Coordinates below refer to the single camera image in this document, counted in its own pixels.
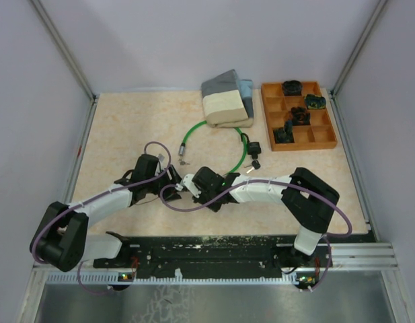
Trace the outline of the small silver key pair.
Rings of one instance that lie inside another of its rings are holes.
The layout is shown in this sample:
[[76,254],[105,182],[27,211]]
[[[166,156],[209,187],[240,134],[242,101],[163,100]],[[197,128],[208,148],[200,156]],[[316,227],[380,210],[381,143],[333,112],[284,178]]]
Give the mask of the small silver key pair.
[[180,158],[178,162],[179,162],[179,164],[180,164],[181,166],[188,166],[188,165],[190,165],[190,163],[189,163],[189,162],[185,161],[185,160],[184,160],[184,159],[182,159],[182,158]]

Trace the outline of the green cable lock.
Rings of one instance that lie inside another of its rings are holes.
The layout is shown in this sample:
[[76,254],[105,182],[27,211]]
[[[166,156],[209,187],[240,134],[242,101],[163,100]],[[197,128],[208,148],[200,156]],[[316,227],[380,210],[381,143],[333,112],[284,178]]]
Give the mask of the green cable lock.
[[[179,146],[179,150],[178,150],[179,159],[180,158],[184,159],[184,155],[185,155],[185,152],[186,152],[186,144],[187,144],[187,141],[188,141],[189,137],[191,136],[191,134],[194,131],[196,131],[197,129],[199,129],[200,127],[202,127],[206,124],[207,124],[207,121],[198,122],[186,132],[186,134],[184,135],[184,138],[182,139],[182,142],[180,143],[180,146]],[[243,131],[239,127],[234,127],[233,129],[238,133],[238,135],[240,137],[240,141],[241,141],[241,136],[240,135],[243,133]],[[245,161],[245,158],[246,158],[246,155],[247,155],[246,142],[241,141],[241,144],[242,144],[241,157],[240,157],[239,161],[236,163],[236,165],[233,166],[228,172],[226,172],[226,174],[236,172],[242,166],[243,162]]]

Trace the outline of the black-headed key bunch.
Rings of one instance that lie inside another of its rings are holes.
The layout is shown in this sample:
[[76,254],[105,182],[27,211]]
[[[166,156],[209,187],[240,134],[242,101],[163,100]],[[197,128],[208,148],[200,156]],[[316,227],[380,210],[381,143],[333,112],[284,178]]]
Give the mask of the black-headed key bunch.
[[258,160],[258,154],[251,154],[251,163],[246,166],[246,174],[253,172],[254,170],[259,170],[261,168],[260,162]]

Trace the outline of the black Kaijing padlock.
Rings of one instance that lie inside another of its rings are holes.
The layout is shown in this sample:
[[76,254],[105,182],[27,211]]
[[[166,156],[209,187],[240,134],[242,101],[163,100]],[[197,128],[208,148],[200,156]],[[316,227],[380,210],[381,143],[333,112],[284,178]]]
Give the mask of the black Kaijing padlock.
[[260,143],[257,141],[250,141],[250,138],[246,133],[242,133],[241,135],[241,141],[246,142],[246,152],[248,155],[252,157],[252,159],[257,159],[258,156],[261,154],[262,149],[260,146]]

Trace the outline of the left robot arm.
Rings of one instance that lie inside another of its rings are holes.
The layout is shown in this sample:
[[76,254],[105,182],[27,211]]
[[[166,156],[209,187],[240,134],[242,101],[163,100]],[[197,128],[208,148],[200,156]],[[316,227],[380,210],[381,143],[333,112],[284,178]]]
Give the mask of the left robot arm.
[[166,201],[179,199],[173,187],[181,180],[173,165],[162,166],[159,157],[142,154],[135,167],[105,191],[78,203],[51,203],[32,238],[30,252],[35,261],[53,265],[63,272],[81,262],[97,259],[126,266],[132,251],[124,246],[122,236],[111,231],[90,236],[88,229],[149,194],[162,196]]

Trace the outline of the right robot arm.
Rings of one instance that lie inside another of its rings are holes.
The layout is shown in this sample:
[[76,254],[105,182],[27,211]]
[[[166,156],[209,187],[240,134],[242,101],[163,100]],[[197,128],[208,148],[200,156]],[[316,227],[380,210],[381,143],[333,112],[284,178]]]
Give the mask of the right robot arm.
[[307,168],[288,176],[255,178],[238,172],[225,177],[202,167],[182,180],[193,201],[217,212],[227,203],[263,202],[284,205],[300,225],[293,243],[293,260],[308,266],[316,258],[316,246],[330,225],[340,195]]

